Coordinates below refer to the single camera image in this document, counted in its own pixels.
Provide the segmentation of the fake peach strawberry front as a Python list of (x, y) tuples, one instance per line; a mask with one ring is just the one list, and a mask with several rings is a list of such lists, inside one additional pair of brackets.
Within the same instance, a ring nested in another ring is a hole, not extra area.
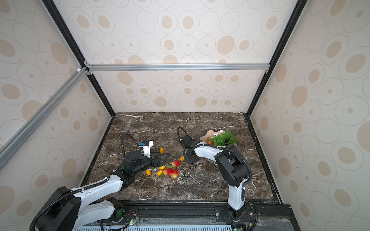
[(178, 170), (174, 169), (171, 173), (171, 178), (172, 179), (177, 179), (178, 178)]

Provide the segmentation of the pink scalloped fruit bowl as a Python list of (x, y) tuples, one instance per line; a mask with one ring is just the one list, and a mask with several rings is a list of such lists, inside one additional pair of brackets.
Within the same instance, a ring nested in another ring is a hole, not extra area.
[(207, 133), (205, 134), (205, 136), (202, 136), (200, 138), (200, 140), (207, 143), (207, 140), (208, 139), (212, 139), (212, 137), (214, 135), (219, 135), (219, 134), (224, 133), (224, 132), (225, 132), (224, 130), (220, 130), (220, 131), (212, 131), (212, 130), (209, 130), (209, 131), (207, 131)]

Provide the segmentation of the green fake grape bunch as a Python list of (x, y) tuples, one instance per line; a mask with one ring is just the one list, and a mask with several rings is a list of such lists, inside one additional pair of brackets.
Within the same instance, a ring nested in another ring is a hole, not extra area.
[(228, 146), (235, 144), (238, 141), (238, 137), (234, 136), (230, 130), (227, 130), (219, 135), (214, 135), (212, 141), (216, 146)]

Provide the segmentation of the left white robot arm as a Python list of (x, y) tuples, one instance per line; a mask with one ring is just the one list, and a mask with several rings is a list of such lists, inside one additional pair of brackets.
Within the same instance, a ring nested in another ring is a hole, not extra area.
[(109, 219), (123, 208), (115, 199), (96, 203), (97, 200), (126, 189), (135, 181), (136, 174), (149, 167), (164, 165), (164, 149), (153, 151), (153, 141), (137, 142), (138, 149), (125, 154), (117, 169), (95, 183), (68, 189), (60, 187), (35, 215), (31, 231), (74, 231), (97, 220)]

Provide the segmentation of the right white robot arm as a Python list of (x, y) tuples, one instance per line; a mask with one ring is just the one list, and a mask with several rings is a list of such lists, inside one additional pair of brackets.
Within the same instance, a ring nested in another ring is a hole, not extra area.
[(239, 149), (233, 145), (216, 146), (195, 140), (182, 127), (176, 129), (178, 140), (184, 149), (185, 162), (196, 164), (200, 158), (215, 162), (228, 184), (228, 216), (238, 221), (246, 209), (245, 189), (252, 180), (251, 167)]

